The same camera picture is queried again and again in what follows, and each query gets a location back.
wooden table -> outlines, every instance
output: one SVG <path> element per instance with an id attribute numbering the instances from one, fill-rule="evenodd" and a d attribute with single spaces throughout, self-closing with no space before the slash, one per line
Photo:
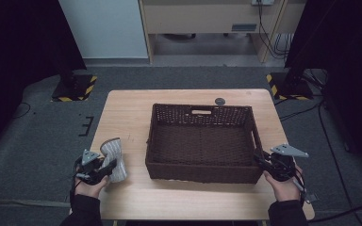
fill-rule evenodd
<path id="1" fill-rule="evenodd" d="M 114 90 L 107 97 L 91 145 L 119 137 L 128 172 L 126 180 L 110 184 L 99 197 L 103 219 L 249 220 L 268 219 L 275 201 L 272 188 L 262 176 L 256 185 L 201 184 L 152 180 L 145 166 L 152 105 L 214 105 L 216 98 L 226 105 L 250 105 L 263 149 L 287 142 L 272 98 L 265 89 L 161 89 Z M 304 205 L 308 219 L 311 205 Z"/>

hand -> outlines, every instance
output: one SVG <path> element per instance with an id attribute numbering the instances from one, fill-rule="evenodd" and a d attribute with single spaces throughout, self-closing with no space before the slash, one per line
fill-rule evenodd
<path id="1" fill-rule="evenodd" d="M 107 185 L 107 181 L 108 181 L 108 177 L 105 176 L 99 184 L 90 186 L 90 185 L 82 182 L 80 179 L 75 178 L 75 185 L 78 185 L 78 186 L 75 188 L 74 194 L 90 196 L 90 197 L 98 199 L 99 193 L 101 192 L 102 188 L 104 188 Z"/>
<path id="2" fill-rule="evenodd" d="M 300 167 L 296 166 L 296 170 L 300 172 L 298 175 L 302 174 L 302 169 Z M 290 178 L 285 182 L 279 182 L 272 178 L 272 176 L 267 171 L 264 171 L 263 174 L 274 190 L 275 199 L 277 199 L 279 202 L 290 200 L 299 201 L 301 199 L 301 192 L 293 183 L 294 178 Z"/>

black sleeve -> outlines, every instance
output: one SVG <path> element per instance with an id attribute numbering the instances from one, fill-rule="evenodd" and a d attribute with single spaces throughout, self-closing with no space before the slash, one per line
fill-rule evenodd
<path id="1" fill-rule="evenodd" d="M 299 201 L 275 202 L 269 208 L 271 226 L 306 226 L 307 219 Z"/>
<path id="2" fill-rule="evenodd" d="M 72 203 L 72 213 L 60 226 L 102 226 L 100 201 L 98 199 L 76 195 Z"/>

black stand base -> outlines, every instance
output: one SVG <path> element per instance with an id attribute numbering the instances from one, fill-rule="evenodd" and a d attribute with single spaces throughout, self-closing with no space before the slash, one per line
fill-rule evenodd
<path id="1" fill-rule="evenodd" d="M 72 87 L 66 87 L 62 80 L 58 83 L 52 101 L 54 102 L 69 102 L 69 101 L 84 101 L 90 96 L 93 85 L 95 84 L 96 76 L 90 74 L 74 75 L 75 84 Z"/>
<path id="2" fill-rule="evenodd" d="M 267 81 L 271 87 L 272 95 L 278 99 L 313 99 L 313 92 L 304 80 L 300 80 L 295 86 L 287 84 L 286 73 L 270 73 L 267 75 Z"/>

gray carpet floor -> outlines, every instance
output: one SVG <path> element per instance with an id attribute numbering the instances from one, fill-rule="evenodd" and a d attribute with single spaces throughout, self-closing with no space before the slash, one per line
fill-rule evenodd
<path id="1" fill-rule="evenodd" d="M 52 76 L 25 89 L 23 102 L 0 137 L 0 201 L 67 202 L 75 159 L 91 146 L 107 94 L 114 89 L 268 89 L 265 75 L 282 68 L 266 67 L 106 67 L 89 68 L 98 76 L 87 101 L 51 102 L 59 81 Z M 306 110 L 321 101 L 285 101 L 280 117 Z M 83 124 L 93 117 L 87 136 Z M 334 156 L 321 128 L 317 108 L 282 121 L 288 142 L 310 154 L 296 158 L 304 169 L 317 218 L 362 205 L 362 156 L 347 153 L 329 112 L 321 108 Z M 338 174 L 338 169 L 346 186 Z M 0 203 L 0 225 L 59 225 L 68 207 Z M 356 211 L 362 220 L 362 210 Z M 105 225 L 112 225 L 105 220 Z M 312 225 L 360 225 L 354 214 Z"/>

